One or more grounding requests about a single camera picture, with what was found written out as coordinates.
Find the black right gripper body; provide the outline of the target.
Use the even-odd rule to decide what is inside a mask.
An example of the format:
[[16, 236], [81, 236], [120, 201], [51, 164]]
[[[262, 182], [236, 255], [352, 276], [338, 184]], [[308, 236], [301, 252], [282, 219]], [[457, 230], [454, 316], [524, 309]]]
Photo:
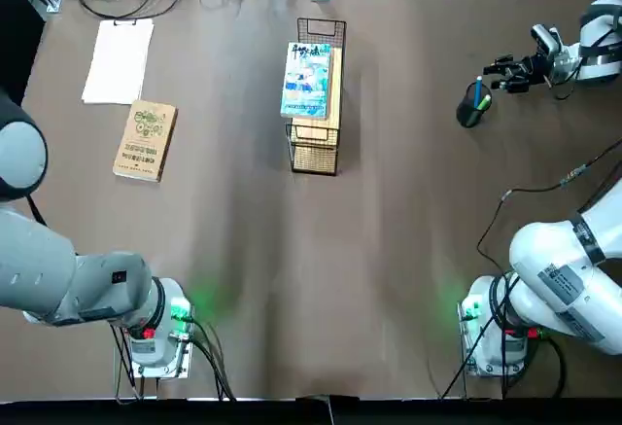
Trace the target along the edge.
[[520, 84], [525, 87], [547, 84], [552, 86], [552, 71], [554, 60], [547, 56], [536, 53], [524, 56], [520, 60], [522, 74], [519, 77]]

